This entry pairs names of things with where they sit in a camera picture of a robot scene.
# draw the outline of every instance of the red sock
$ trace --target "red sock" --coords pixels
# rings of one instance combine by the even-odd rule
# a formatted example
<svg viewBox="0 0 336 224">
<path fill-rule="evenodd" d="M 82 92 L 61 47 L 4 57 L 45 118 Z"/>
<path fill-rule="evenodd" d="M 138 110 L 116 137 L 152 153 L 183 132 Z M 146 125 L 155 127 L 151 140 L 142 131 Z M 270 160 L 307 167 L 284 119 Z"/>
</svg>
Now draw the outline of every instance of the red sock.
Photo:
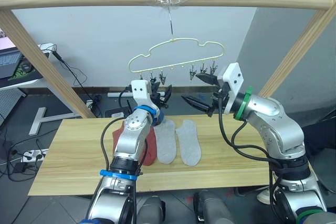
<svg viewBox="0 0 336 224">
<path fill-rule="evenodd" d="M 116 130 L 112 133 L 112 135 L 113 135 L 113 152 L 116 150 L 115 147 L 117 146 L 119 136 L 121 135 L 123 130 L 124 130 L 124 122 L 122 122 L 122 125 L 121 125 L 120 129 L 118 129 L 118 130 Z M 153 129 L 152 126 L 151 126 L 151 131 L 149 132 L 146 139 L 147 139 L 147 143 L 148 143 L 148 151 L 147 151 L 145 161 L 143 162 L 143 165 L 148 166 L 148 165 L 153 164 L 153 162 L 156 159 L 156 137 L 155 137 L 154 129 Z M 145 153 L 145 148 L 143 149 L 140 160 L 142 159 L 144 153 Z"/>
</svg>

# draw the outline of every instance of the computer mouse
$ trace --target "computer mouse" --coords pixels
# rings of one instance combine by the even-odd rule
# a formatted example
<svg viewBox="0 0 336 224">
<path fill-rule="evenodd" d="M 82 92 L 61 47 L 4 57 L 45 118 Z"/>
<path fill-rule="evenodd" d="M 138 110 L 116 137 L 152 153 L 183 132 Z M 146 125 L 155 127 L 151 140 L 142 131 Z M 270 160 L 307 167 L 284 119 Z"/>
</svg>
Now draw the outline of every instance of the computer mouse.
<svg viewBox="0 0 336 224">
<path fill-rule="evenodd" d="M 21 62 L 21 69 L 23 72 L 29 73 L 33 69 L 33 66 L 27 59 L 24 59 Z"/>
</svg>

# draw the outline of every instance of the gray wall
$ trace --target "gray wall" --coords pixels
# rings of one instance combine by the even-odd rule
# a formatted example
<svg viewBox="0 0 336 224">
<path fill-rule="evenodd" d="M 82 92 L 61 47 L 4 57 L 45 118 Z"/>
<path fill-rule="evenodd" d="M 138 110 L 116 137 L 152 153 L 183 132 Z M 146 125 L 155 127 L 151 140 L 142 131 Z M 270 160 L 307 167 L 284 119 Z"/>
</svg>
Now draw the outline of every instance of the gray wall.
<svg viewBox="0 0 336 224">
<path fill-rule="evenodd" d="M 175 37 L 192 37 L 201 42 L 214 40 L 226 47 L 219 67 L 236 61 L 256 8 L 180 7 L 172 9 Z M 146 54 L 155 44 L 171 39 L 166 10 L 151 6 L 62 7 L 15 10 L 36 43 L 58 45 L 60 55 L 80 68 L 88 80 L 84 86 L 124 87 L 138 74 L 127 68 L 136 55 Z M 218 55 L 218 47 L 199 48 L 192 42 L 176 42 L 158 48 L 148 59 L 134 61 L 140 70 Z M 72 84 L 73 76 L 55 58 L 53 64 Z M 195 65 L 197 70 L 201 63 Z M 194 78 L 190 83 L 190 66 L 167 69 L 166 84 L 174 86 L 204 85 Z"/>
<path fill-rule="evenodd" d="M 303 9 L 257 9 L 238 57 L 245 79 L 242 90 L 249 85 L 255 93 L 262 89 L 313 14 Z M 335 42 L 336 19 L 272 95 L 303 125 L 336 103 Z"/>
</svg>

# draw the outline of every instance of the gray floor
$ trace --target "gray floor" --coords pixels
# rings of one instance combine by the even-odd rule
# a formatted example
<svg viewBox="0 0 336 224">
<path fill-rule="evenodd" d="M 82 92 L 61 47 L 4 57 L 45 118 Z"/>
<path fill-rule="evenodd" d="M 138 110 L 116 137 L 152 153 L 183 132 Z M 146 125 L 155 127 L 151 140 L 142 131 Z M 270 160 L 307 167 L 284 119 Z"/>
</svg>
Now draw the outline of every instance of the gray floor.
<svg viewBox="0 0 336 224">
<path fill-rule="evenodd" d="M 166 110 L 165 114 L 197 114 L 198 111 L 186 105 L 180 95 L 172 95 L 169 102 L 170 108 Z M 194 95 L 202 100 L 206 100 L 209 97 L 208 94 L 201 93 Z M 115 98 L 107 98 L 106 95 L 102 95 L 102 97 L 103 99 L 99 104 L 102 111 L 118 107 Z M 35 113 L 41 106 L 48 108 L 46 116 L 68 112 L 68 109 L 53 95 L 28 95 L 18 103 L 12 114 L 7 118 L 0 135 L 0 143 L 3 143 L 5 133 L 7 141 L 13 143 L 28 138 L 28 132 Z M 39 134 L 56 129 L 59 124 L 59 121 L 43 123 Z M 52 132 L 38 137 L 43 148 L 47 148 L 51 144 L 54 135 L 55 132 Z M 17 146 L 19 153 L 36 148 L 35 138 Z M 14 176 L 16 179 L 27 178 L 26 175 L 16 174 Z M 12 223 L 25 203 L 32 183 L 33 179 L 25 182 L 12 182 L 7 176 L 0 178 L 0 223 Z M 212 190 L 227 203 L 228 208 L 236 219 L 236 223 L 278 223 L 270 208 L 256 200 L 257 192 L 249 193 L 245 197 L 238 197 L 234 195 L 232 188 L 216 188 Z M 195 191 L 176 190 L 139 193 L 138 205 L 140 207 L 150 195 L 159 195 L 166 202 L 167 214 L 165 223 L 195 223 L 192 205 Z M 73 196 L 30 197 L 15 223 L 78 223 L 85 217 L 88 204 L 89 200 Z"/>
</svg>

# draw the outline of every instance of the gray sock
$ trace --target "gray sock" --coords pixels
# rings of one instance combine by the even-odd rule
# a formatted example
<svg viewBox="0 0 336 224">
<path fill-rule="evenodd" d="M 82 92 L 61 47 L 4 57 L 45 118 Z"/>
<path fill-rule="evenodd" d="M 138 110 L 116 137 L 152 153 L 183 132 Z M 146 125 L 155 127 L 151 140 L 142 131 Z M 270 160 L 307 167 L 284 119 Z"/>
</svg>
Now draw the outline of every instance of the gray sock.
<svg viewBox="0 0 336 224">
<path fill-rule="evenodd" d="M 197 165 L 202 153 L 197 138 L 196 124 L 191 120 L 183 120 L 182 126 L 175 131 L 179 139 L 183 163 L 189 166 Z"/>
<path fill-rule="evenodd" d="M 176 157 L 175 124 L 164 119 L 154 127 L 156 137 L 157 158 L 163 164 L 170 164 Z"/>
</svg>

